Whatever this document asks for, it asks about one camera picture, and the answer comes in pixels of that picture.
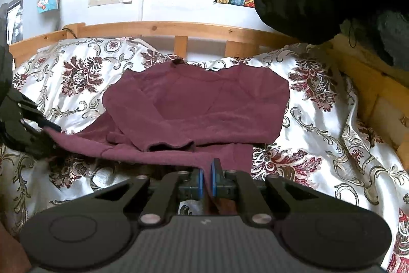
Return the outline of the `dark framed picture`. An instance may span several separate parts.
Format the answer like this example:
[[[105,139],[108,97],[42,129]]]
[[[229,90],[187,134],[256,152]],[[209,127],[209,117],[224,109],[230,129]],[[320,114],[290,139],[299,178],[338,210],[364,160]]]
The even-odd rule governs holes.
[[[1,5],[2,40],[13,44],[23,40],[23,0],[13,0]]]

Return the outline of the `wooden bed frame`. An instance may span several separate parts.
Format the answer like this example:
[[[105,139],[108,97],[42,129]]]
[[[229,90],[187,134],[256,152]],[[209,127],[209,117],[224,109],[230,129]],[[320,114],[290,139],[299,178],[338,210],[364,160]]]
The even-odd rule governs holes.
[[[279,49],[296,39],[282,33],[191,22],[120,22],[102,25],[76,23],[11,44],[17,65],[38,49],[69,38],[172,36],[173,51],[186,57],[189,38],[226,43],[225,56],[246,58],[259,54],[261,47]],[[384,139],[392,142],[404,166],[408,165],[408,73],[384,63],[361,44],[353,45],[338,34],[330,40],[328,53],[341,72],[353,79],[360,94],[361,119]]]

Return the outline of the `maroon knit sweater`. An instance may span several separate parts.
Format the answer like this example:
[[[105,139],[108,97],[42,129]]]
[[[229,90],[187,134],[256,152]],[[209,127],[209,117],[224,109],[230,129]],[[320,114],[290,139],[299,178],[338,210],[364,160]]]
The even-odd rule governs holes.
[[[266,67],[218,71],[168,61],[127,70],[103,94],[104,113],[76,134],[47,134],[62,149],[129,165],[194,167],[211,194],[211,165],[249,172],[254,146],[279,136],[288,81]]]

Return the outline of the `white floral bedspread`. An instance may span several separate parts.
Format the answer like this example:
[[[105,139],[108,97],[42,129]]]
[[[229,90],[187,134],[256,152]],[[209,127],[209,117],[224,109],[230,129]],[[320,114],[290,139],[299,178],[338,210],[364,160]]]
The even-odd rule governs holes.
[[[13,85],[70,134],[103,111],[102,96],[126,70],[172,61],[134,38],[77,39],[38,51],[13,73]],[[245,59],[290,83],[278,139],[253,150],[251,175],[280,175],[381,215],[393,244],[383,266],[408,271],[408,173],[392,144],[358,118],[363,99],[322,50],[298,44]],[[1,222],[16,235],[44,209],[140,173],[137,166],[70,155],[55,162],[1,147]]]

